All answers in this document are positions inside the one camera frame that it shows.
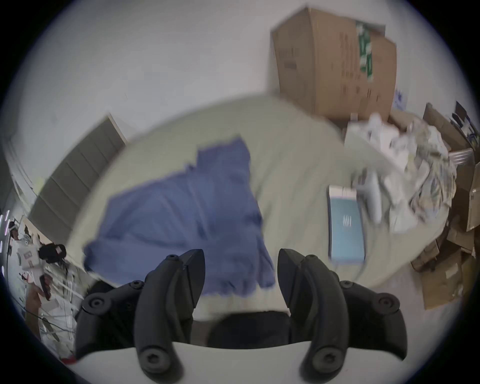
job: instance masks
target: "cardboard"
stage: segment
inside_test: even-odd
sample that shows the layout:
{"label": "cardboard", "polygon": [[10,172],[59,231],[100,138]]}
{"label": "cardboard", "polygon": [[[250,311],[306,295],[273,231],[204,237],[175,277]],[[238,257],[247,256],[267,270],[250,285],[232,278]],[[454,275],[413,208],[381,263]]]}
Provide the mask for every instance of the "cardboard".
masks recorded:
{"label": "cardboard", "polygon": [[470,143],[463,133],[443,117],[430,103],[425,106],[423,119],[428,125],[433,125],[442,135],[442,139],[450,146],[452,151],[471,148]]}
{"label": "cardboard", "polygon": [[[425,107],[423,119],[435,126],[442,139],[452,151],[472,148],[464,134],[436,111],[430,103]],[[474,152],[476,161],[480,154]],[[480,163],[475,166],[462,165],[457,168],[456,193],[452,201],[452,213],[460,215],[460,227],[470,231],[480,225]]]}
{"label": "cardboard", "polygon": [[360,70],[356,21],[305,8],[273,31],[280,91],[305,111],[329,119],[387,120],[396,81],[396,45],[384,28],[366,24],[372,78]]}
{"label": "cardboard", "polygon": [[457,168],[452,213],[460,216],[459,226],[464,231],[480,225],[480,163]]}
{"label": "cardboard", "polygon": [[415,119],[421,120],[420,117],[413,113],[392,108],[390,110],[390,115],[388,116],[387,122],[395,125],[400,132],[406,132],[408,126],[413,123]]}
{"label": "cardboard", "polygon": [[442,244],[448,235],[448,231],[448,227],[445,227],[441,235],[427,245],[422,253],[412,261],[411,264],[413,269],[415,269],[417,272],[420,272],[426,264],[437,258],[437,256],[440,254]]}
{"label": "cardboard", "polygon": [[446,260],[437,264],[435,270],[421,274],[423,303],[425,309],[436,308],[461,296],[462,251],[458,249]]}
{"label": "cardboard", "polygon": [[465,232],[461,229],[460,216],[456,216],[452,219],[447,235],[447,240],[449,242],[459,245],[463,252],[472,254],[474,236],[474,231]]}
{"label": "cardboard", "polygon": [[462,296],[468,296],[473,290],[479,274],[479,264],[472,255],[464,255],[462,258]]}

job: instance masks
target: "sticker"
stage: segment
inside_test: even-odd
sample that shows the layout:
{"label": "sticker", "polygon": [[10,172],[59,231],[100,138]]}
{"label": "sticker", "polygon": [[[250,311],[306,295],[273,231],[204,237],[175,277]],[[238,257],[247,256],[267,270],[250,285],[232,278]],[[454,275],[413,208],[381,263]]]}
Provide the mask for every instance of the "sticker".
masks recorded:
{"label": "sticker", "polygon": [[455,263],[452,267],[448,268],[445,271],[445,277],[447,279],[451,278],[453,275],[455,275],[458,272],[458,264]]}
{"label": "sticker", "polygon": [[363,23],[357,23],[359,38],[360,71],[367,73],[367,81],[373,81],[372,43],[370,33]]}

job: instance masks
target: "blue towel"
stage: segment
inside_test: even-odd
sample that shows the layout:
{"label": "blue towel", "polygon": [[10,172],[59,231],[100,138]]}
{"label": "blue towel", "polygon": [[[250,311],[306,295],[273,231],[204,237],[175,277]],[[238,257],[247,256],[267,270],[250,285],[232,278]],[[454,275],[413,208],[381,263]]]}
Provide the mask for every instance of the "blue towel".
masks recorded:
{"label": "blue towel", "polygon": [[203,249],[202,294],[247,296],[257,282],[271,287],[274,267],[249,164],[239,138],[199,151],[196,167],[112,197],[97,239],[84,249],[86,269],[126,284],[144,280],[169,254]]}

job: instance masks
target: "bed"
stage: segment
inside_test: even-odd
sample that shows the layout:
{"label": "bed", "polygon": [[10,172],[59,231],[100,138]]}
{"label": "bed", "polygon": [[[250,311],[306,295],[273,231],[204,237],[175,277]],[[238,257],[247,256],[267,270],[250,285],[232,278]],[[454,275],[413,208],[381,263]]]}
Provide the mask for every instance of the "bed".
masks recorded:
{"label": "bed", "polygon": [[[83,247],[95,238],[109,197],[182,170],[195,162],[199,147],[237,135],[251,154],[251,188],[264,217],[264,241],[275,266],[279,249],[292,248],[317,255],[342,280],[372,287],[413,260],[444,227],[446,207],[434,221],[401,235],[390,234],[385,219],[374,226],[364,211],[364,265],[332,265],[327,186],[349,186],[352,174],[364,164],[343,147],[340,129],[330,121],[313,118],[279,96],[255,96],[192,113],[129,143],[104,171],[77,215],[66,245],[69,260],[83,266]],[[388,207],[383,196],[384,213]],[[203,296],[193,315],[207,320],[225,313],[267,310],[286,310],[278,284],[258,288],[247,298]]]}

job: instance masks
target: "floor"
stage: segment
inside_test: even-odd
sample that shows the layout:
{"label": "floor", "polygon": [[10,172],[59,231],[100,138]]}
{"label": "floor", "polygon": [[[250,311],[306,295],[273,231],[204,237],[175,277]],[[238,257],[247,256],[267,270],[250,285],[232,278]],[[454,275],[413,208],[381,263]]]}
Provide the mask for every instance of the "floor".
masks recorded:
{"label": "floor", "polygon": [[[408,354],[402,362],[401,369],[396,371],[398,380],[393,381],[403,382],[409,374],[419,369],[438,347],[459,313],[462,302],[461,299],[455,299],[446,305],[426,311],[423,307],[420,274],[414,271],[410,264],[405,265],[374,290],[391,293],[400,300],[400,309],[407,326]],[[372,375],[366,370],[359,370],[363,382],[386,382],[376,376],[378,373],[385,374],[385,379],[391,378],[390,367],[379,367],[379,371]]]}

